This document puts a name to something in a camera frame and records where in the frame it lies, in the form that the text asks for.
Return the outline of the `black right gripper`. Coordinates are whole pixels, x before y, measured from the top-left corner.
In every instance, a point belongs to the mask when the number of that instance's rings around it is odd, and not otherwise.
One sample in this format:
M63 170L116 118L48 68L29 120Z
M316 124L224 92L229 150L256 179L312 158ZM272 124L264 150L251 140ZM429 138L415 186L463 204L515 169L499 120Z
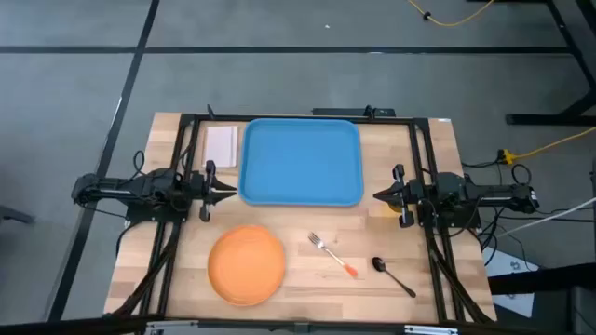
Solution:
M421 225L424 222L423 183L418 179L405 181L405 169L402 164L393 167L392 175L395 182L389 188L375 193L374 196L381 196L375 199L387 203L399 214L400 228Z

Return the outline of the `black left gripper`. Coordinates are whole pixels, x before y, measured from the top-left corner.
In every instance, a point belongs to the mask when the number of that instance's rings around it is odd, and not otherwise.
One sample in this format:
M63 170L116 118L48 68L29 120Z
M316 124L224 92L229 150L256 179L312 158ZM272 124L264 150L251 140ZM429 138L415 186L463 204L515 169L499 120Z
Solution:
M211 193L213 188L218 191L235 191L237 189L215 178L215 172L215 163L212 160L208 160L204 174L201 174L199 171L193 171L191 173L188 186L190 199L202 201L199 209L199 218L202 221L210 220L209 205L216 205L218 202L237 194L236 192Z

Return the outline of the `orange plate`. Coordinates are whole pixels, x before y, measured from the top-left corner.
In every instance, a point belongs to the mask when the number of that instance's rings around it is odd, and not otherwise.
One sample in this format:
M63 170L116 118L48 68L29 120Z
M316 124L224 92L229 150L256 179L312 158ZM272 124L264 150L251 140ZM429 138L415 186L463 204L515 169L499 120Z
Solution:
M222 234L211 248L207 273L213 290L235 306L266 301L281 285L286 257L268 229L240 225Z

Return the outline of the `black spoon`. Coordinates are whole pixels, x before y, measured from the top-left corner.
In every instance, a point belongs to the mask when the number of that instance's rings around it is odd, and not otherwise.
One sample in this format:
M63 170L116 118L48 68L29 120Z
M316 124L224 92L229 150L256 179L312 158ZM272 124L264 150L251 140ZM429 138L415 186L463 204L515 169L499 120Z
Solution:
M411 288L407 287L405 284L403 284L401 281L399 281L393 274L391 274L387 268L386 268L386 263L383 259L381 259L380 257L373 257L372 258L372 266L373 268L380 273L385 273L387 274L391 279L393 279L411 298L415 298L416 297L416 293L414 290L412 290Z

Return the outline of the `blue plastic tray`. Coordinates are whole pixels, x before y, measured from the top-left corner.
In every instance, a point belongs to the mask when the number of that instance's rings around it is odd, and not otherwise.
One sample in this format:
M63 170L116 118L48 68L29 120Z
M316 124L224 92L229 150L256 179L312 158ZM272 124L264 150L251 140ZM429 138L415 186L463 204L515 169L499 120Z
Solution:
M364 194L359 129L337 119L253 120L237 188L252 206L353 207Z

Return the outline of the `white paper napkin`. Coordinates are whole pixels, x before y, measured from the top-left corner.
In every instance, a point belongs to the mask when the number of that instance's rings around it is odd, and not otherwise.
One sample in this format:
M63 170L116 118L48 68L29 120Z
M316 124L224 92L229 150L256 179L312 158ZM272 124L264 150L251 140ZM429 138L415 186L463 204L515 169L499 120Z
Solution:
M217 168L237 166L238 127L207 127L204 148L204 166L212 161Z

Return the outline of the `white paper sheet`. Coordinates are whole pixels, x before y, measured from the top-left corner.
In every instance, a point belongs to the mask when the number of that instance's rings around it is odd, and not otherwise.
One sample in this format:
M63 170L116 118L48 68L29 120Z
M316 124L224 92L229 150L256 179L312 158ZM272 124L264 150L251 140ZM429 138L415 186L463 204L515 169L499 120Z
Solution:
M482 257L486 262L485 269L489 277L525 273L539 269L538 265L490 247L482 252ZM518 315L530 318L533 314L534 293L493 295L492 298L496 306L510 310Z

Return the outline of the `black stand leg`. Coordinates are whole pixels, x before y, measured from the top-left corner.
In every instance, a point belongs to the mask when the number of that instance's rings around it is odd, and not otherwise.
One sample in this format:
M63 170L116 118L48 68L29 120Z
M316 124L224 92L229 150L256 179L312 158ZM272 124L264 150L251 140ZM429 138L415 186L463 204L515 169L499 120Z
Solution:
M577 101L556 114L507 114L506 123L514 126L596 126L596 115L587 115L587 111L596 107L596 76L590 71L588 62L580 50L570 29L554 0L496 0L497 3L539 4L549 11L559 34L563 47L473 47L466 54L473 55L568 55L572 56L588 83L588 92Z

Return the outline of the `black floor bar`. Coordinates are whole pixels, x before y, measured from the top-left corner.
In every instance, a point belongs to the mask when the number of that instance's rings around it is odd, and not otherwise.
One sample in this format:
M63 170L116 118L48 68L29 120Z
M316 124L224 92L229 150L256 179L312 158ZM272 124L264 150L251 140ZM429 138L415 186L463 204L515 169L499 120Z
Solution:
M596 289L596 262L491 276L488 281L494 295L526 294L574 287Z

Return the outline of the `black box on frame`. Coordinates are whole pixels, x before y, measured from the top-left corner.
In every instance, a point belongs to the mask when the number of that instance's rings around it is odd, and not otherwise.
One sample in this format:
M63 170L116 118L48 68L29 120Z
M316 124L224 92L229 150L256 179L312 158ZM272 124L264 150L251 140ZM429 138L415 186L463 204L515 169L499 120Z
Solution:
M313 108L311 113L318 116L396 117L394 109L376 108L371 105L363 108Z

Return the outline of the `black rail with silver brackets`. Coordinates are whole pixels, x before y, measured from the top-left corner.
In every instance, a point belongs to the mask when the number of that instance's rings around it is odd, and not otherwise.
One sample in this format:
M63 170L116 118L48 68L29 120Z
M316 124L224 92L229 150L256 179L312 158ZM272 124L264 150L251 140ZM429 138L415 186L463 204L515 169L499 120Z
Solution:
M316 331L379 331L394 335L579 335L543 329L511 328L497 324L447 321L436 325L340 323L308 321L251 321L165 318L161 315L105 315L97 318L0 325L0 335L122 335L174 327L287 330L295 335Z

